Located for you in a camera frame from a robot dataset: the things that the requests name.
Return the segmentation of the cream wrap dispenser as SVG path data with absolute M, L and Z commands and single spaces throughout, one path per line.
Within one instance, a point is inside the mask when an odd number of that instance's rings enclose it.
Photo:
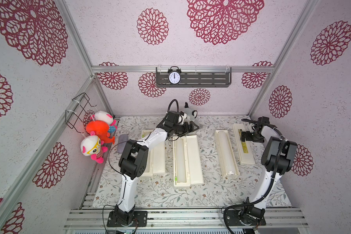
M 197 136 L 173 137 L 172 143 L 174 186 L 202 185 L 204 177 Z
M 144 131 L 146 135 L 139 140 L 140 145 L 148 148 L 147 163 L 142 176 L 153 176 L 165 174 L 165 141 L 167 132 L 163 129 L 156 128 L 149 133 L 149 130 Z

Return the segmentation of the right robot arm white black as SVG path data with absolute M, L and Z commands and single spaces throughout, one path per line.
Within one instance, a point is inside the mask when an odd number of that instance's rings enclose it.
M 286 139 L 275 125 L 270 124 L 268 117 L 260 117 L 257 121 L 249 119 L 242 121 L 252 124 L 253 131 L 244 132 L 241 140 L 262 143 L 264 152 L 261 157 L 263 172 L 259 184 L 246 199 L 240 215 L 262 219 L 271 191 L 279 179 L 293 166 L 297 144 Z

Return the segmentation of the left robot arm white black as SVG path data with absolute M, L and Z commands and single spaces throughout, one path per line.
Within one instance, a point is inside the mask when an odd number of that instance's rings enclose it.
M 165 117 L 147 137 L 126 141 L 119 160 L 121 195 L 114 208 L 115 215 L 121 220 L 131 222 L 134 217 L 137 179 L 146 169 L 148 153 L 173 136 L 181 138 L 200 129 L 194 121 L 187 121 L 186 118 L 187 114 L 179 110 L 177 99 L 173 99 Z

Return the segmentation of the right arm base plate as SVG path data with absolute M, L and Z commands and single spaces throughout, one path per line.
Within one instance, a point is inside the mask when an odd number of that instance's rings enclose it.
M 224 222 L 228 226 L 265 226 L 265 210 L 256 207 L 229 209 L 223 213 Z

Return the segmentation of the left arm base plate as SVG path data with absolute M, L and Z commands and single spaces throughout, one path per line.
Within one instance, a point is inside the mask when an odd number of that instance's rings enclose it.
M 147 211 L 114 209 L 109 213 L 107 227 L 146 227 L 147 219 Z

